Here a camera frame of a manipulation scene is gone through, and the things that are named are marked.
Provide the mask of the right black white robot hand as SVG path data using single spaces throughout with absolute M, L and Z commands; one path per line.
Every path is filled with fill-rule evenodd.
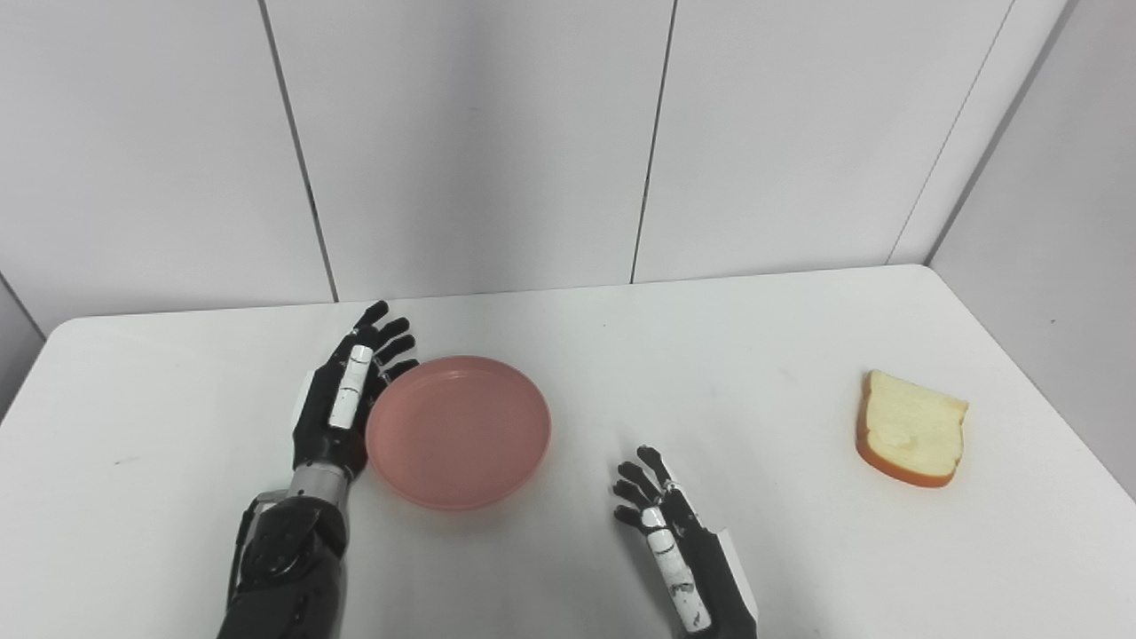
M 654 446 L 617 466 L 613 518 L 645 540 L 682 638 L 755 638 L 759 611 L 726 530 L 703 525 Z

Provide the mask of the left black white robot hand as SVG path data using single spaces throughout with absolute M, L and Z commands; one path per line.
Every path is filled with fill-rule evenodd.
M 367 421 L 381 395 L 419 360 L 406 317 L 390 320 L 385 300 L 366 308 L 353 327 L 312 372 L 293 429 L 293 468 L 327 464 L 350 481 L 365 468 Z

